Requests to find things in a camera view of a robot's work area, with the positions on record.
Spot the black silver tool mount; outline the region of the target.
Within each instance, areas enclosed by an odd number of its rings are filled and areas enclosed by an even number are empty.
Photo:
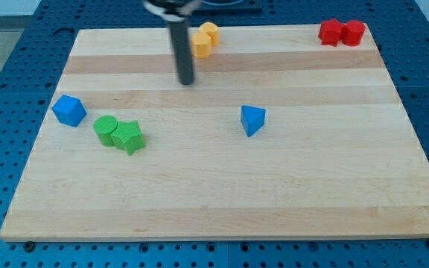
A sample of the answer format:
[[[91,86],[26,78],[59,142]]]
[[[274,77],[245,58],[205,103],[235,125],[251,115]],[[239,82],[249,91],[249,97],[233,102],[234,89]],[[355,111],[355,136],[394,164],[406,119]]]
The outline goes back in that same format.
[[[157,16],[179,17],[190,16],[202,4],[201,0],[143,0],[142,2],[149,12]]]

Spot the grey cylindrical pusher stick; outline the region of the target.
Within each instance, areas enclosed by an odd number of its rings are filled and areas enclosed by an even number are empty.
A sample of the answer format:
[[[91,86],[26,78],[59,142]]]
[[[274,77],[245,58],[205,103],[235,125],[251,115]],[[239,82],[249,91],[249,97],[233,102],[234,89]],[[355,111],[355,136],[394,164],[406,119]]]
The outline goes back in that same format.
[[[188,34],[188,20],[174,17],[167,21],[179,82],[191,85],[194,82],[194,63]]]

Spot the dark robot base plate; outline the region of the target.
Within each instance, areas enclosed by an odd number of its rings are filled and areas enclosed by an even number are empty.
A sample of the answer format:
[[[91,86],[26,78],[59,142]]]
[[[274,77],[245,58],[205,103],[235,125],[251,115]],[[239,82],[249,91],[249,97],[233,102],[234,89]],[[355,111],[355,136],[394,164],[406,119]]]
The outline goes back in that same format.
[[[227,13],[227,12],[261,12],[264,0],[202,0],[195,14]]]

